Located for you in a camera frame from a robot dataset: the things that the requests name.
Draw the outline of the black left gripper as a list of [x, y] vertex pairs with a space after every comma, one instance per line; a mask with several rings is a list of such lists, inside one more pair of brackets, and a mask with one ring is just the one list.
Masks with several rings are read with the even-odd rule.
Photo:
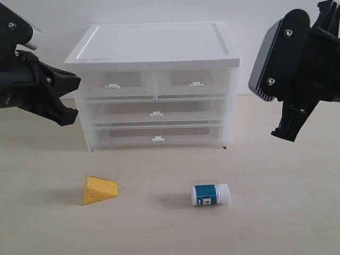
[[16, 50], [1, 61], [1, 108], [22, 107], [60, 126], [72, 125], [78, 111], [59, 98], [74, 92], [81, 78], [41, 62], [32, 52]]

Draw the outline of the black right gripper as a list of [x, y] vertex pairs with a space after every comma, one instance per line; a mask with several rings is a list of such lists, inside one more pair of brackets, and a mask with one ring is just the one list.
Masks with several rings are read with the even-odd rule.
[[283, 103], [282, 117], [271, 135], [290, 142], [319, 102], [339, 102], [339, 2], [321, 1], [317, 7], [287, 94], [277, 98]]

